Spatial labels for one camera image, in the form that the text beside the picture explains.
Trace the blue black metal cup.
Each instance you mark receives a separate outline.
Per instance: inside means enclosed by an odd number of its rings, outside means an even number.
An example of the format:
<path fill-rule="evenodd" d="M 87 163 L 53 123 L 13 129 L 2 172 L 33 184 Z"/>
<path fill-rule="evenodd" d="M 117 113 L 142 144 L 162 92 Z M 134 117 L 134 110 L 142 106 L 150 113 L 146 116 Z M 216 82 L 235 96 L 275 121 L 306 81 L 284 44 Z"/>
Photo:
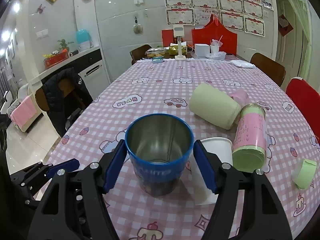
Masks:
<path fill-rule="evenodd" d="M 125 133 L 125 145 L 140 187 L 153 197 L 175 189 L 193 144 L 190 126 L 165 113 L 141 116 Z"/>

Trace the white paper cup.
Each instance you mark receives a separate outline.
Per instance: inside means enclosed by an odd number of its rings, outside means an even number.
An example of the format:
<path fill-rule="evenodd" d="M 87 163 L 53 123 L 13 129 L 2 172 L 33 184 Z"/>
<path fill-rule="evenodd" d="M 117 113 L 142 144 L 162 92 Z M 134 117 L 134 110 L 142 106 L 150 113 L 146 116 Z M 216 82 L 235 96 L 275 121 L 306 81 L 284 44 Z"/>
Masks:
<path fill-rule="evenodd" d="M 194 192 L 192 193 L 195 205 L 215 204 L 218 198 L 216 193 L 217 182 L 214 166 L 209 163 L 207 154 L 214 154 L 218 160 L 217 165 L 232 161 L 232 142 L 223 137 L 212 137 L 197 140 L 193 145 L 190 156 L 190 169 Z"/>

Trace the pink green clear tumbler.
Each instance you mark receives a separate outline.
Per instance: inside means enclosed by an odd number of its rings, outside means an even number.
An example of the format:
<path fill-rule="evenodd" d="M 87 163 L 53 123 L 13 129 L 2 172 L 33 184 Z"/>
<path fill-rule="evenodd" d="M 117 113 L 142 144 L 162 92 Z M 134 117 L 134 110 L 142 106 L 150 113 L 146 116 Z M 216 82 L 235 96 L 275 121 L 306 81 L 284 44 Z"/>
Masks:
<path fill-rule="evenodd" d="M 240 112 L 232 148 L 233 166 L 242 172 L 262 168 L 266 159 L 266 113 L 256 103 Z"/>

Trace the chair with black jacket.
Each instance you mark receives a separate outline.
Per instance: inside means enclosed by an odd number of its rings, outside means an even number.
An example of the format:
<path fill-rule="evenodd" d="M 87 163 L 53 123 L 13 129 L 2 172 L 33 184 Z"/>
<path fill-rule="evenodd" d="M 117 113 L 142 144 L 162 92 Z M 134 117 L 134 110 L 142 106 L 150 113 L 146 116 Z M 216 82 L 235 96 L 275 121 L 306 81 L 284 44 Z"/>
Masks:
<path fill-rule="evenodd" d="M 68 117 L 93 102 L 83 79 L 74 68 L 64 69 L 47 79 L 35 92 L 35 100 L 40 109 L 47 113 L 60 137 L 67 132 Z"/>

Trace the pink checkered tablecloth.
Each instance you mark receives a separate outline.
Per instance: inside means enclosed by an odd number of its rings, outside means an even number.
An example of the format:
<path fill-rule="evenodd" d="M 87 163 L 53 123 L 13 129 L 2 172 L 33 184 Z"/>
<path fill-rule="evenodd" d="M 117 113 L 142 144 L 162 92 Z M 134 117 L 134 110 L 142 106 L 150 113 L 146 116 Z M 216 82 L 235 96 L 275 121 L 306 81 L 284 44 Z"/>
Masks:
<path fill-rule="evenodd" d="M 319 161 L 319 145 L 310 125 L 287 94 L 259 69 L 238 68 L 228 61 L 139 61 L 109 85 L 80 115 L 49 158 L 58 164 L 76 158 L 81 168 L 99 161 L 124 138 L 140 116 L 167 113 L 178 116 L 196 139 L 234 139 L 235 130 L 218 128 L 189 109 L 193 90 L 205 83 L 231 94 L 243 89 L 250 102 L 266 111 L 266 175 L 276 191 L 293 237 L 306 227 L 319 206 L 319 174 L 306 190 L 292 181 L 303 159 Z M 213 205 L 196 206 L 190 167 L 176 189 L 159 198 L 145 193 L 130 161 L 114 188 L 104 197 L 120 239 L 200 239 Z"/>

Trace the red planter box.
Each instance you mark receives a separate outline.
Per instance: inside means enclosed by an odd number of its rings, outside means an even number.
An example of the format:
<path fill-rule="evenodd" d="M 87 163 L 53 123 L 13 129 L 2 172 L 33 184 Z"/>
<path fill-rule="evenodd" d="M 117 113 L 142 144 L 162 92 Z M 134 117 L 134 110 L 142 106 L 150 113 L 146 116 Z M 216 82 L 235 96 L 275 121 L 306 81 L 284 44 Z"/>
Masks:
<path fill-rule="evenodd" d="M 52 55 L 50 57 L 47 57 L 44 59 L 44 67 L 45 69 L 51 68 L 52 66 L 65 61 L 66 59 L 68 59 L 68 51 L 67 50 L 63 50 L 58 54 Z"/>

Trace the brown wooden chair right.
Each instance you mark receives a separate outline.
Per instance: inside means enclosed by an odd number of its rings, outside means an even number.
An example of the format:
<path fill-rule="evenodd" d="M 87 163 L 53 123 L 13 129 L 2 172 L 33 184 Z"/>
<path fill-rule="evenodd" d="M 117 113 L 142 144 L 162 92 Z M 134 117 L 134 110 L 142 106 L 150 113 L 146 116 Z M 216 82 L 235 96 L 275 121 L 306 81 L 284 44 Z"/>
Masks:
<path fill-rule="evenodd" d="M 272 81 L 274 81 L 279 87 L 283 84 L 286 70 L 285 67 L 276 61 L 261 53 L 255 53 L 251 57 L 251 64 L 254 64 L 264 74 L 266 74 Z"/>

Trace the brown wooden chair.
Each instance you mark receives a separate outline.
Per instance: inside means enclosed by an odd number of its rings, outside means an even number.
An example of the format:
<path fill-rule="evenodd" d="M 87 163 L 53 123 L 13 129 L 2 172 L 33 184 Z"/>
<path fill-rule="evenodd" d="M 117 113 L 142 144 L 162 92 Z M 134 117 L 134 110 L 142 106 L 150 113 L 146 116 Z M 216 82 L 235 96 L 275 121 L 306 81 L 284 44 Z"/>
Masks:
<path fill-rule="evenodd" d="M 274 81 L 279 87 L 283 84 L 286 70 L 285 67 L 276 61 L 261 53 L 255 53 L 251 57 L 251 64 L 254 64 L 264 74 L 266 74 L 272 81 Z"/>
<path fill-rule="evenodd" d="M 140 46 L 132 51 L 130 51 L 130 56 L 131 56 L 131 64 L 134 65 L 138 60 L 141 60 L 144 58 L 145 53 L 147 50 L 151 48 L 150 45 L 145 44 L 143 46 Z"/>

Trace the white plastic bag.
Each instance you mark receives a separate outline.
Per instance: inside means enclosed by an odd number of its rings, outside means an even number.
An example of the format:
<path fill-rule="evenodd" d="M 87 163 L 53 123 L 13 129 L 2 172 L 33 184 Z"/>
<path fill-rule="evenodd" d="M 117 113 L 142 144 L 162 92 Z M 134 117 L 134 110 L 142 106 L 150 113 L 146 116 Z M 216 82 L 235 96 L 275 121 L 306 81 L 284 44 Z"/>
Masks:
<path fill-rule="evenodd" d="M 231 60 L 231 63 L 234 64 L 236 67 L 239 68 L 246 68 L 246 69 L 255 69 L 256 66 L 252 63 L 242 60 Z"/>

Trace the teal white humidifier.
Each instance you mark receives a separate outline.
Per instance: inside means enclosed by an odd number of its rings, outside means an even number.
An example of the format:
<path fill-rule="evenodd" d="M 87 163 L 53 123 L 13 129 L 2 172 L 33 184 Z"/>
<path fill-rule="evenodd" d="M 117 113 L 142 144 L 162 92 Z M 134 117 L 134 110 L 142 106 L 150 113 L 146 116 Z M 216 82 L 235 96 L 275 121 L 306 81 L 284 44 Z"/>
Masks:
<path fill-rule="evenodd" d="M 76 40 L 81 51 L 91 47 L 91 38 L 86 29 L 80 29 L 76 32 Z"/>

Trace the brown wooden chair far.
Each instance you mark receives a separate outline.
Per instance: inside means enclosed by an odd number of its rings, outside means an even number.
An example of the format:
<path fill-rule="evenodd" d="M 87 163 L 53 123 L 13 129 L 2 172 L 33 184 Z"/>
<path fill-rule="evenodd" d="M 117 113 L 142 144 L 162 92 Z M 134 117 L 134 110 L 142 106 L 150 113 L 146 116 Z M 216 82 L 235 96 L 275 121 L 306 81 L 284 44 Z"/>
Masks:
<path fill-rule="evenodd" d="M 143 46 L 140 46 L 132 51 L 130 51 L 130 56 L 131 56 L 131 64 L 134 65 L 138 60 L 141 60 L 144 58 L 145 53 L 147 50 L 151 48 L 150 45 L 145 44 Z"/>

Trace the white box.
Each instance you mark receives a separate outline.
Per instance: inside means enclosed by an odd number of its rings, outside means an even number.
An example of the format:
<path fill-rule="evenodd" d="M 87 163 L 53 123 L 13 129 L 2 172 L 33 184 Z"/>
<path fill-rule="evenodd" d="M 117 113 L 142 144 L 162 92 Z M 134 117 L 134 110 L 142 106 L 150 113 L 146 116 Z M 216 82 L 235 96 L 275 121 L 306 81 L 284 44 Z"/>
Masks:
<path fill-rule="evenodd" d="M 195 55 L 197 57 L 208 57 L 210 55 L 210 45 L 195 44 Z"/>

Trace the red gift bag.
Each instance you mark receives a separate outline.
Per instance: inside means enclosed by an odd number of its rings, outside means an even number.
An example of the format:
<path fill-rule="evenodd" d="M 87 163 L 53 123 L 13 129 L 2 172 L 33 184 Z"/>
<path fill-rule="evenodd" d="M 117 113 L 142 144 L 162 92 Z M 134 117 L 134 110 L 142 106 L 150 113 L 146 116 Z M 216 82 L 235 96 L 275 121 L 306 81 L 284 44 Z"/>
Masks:
<path fill-rule="evenodd" d="M 193 45 L 210 45 L 212 40 L 218 40 L 222 42 L 221 51 L 226 52 L 228 55 L 237 55 L 237 34 L 224 27 L 213 14 L 211 14 L 209 22 L 203 28 L 191 30 L 191 38 Z"/>

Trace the red door diamond decoration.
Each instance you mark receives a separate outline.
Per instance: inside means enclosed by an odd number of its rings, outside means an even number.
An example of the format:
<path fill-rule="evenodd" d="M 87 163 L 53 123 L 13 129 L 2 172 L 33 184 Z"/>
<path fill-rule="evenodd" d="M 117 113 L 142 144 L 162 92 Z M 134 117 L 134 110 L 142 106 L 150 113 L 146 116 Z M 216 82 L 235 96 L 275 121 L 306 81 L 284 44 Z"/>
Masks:
<path fill-rule="evenodd" d="M 293 26 L 289 23 L 289 21 L 283 14 L 278 17 L 278 30 L 282 37 L 293 30 Z"/>

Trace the white desk lamp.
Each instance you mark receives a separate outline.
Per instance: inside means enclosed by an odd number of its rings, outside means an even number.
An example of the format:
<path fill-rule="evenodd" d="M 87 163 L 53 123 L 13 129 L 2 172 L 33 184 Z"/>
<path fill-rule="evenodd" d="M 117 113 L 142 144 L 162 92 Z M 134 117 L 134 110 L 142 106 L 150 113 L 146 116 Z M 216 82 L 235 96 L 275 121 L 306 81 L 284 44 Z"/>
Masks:
<path fill-rule="evenodd" d="M 182 54 L 182 37 L 184 36 L 184 26 L 181 24 L 173 25 L 174 36 L 177 38 L 178 44 L 178 55 L 175 56 L 175 60 L 181 61 L 185 60 L 186 57 Z"/>

